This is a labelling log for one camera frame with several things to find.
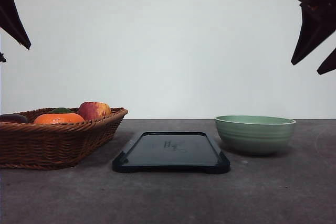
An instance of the red apple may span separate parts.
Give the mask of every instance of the red apple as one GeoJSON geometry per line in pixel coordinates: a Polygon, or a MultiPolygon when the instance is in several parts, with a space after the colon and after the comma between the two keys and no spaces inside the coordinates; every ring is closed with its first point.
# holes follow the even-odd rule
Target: red apple
{"type": "Polygon", "coordinates": [[[77,113],[85,120],[91,120],[111,114],[111,109],[103,102],[84,102],[80,105],[77,113]]]}

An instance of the dark purple fruit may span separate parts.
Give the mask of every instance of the dark purple fruit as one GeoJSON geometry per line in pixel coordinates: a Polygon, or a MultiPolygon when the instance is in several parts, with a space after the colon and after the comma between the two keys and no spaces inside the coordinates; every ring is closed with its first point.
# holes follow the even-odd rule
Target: dark purple fruit
{"type": "Polygon", "coordinates": [[[19,114],[0,115],[0,122],[3,123],[28,123],[28,118],[19,114]]]}

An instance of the bowl rim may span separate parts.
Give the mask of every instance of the bowl rim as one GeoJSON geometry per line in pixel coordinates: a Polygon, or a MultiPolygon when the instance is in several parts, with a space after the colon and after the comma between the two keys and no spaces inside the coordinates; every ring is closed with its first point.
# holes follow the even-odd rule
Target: bowl rim
{"type": "Polygon", "coordinates": [[[215,120],[220,122],[227,122],[227,123],[238,123],[238,124],[251,124],[251,125],[288,125],[288,124],[295,124],[296,120],[294,119],[288,119],[288,118],[279,118],[277,116],[264,116],[264,115],[219,115],[215,117],[215,120]],[[289,123],[242,123],[242,122],[232,122],[228,120],[219,119],[222,116],[251,116],[251,117],[259,117],[259,118],[277,118],[277,119],[284,119],[289,120],[291,122],[289,123]]]}

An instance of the orange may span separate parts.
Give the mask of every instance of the orange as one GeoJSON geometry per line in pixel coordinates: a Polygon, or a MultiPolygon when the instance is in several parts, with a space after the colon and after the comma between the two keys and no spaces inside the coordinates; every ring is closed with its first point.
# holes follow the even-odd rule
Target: orange
{"type": "Polygon", "coordinates": [[[78,123],[84,122],[84,118],[75,113],[65,113],[65,114],[43,114],[38,116],[34,123],[35,124],[53,124],[53,123],[78,123]]]}

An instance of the wicker basket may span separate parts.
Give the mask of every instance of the wicker basket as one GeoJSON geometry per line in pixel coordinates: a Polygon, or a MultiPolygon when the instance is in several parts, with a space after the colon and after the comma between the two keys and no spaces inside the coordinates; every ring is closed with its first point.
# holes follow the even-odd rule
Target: wicker basket
{"type": "Polygon", "coordinates": [[[128,113],[124,108],[81,123],[32,124],[54,108],[18,114],[29,123],[0,123],[0,168],[53,170],[77,165],[99,146],[111,140],[128,113]]]}

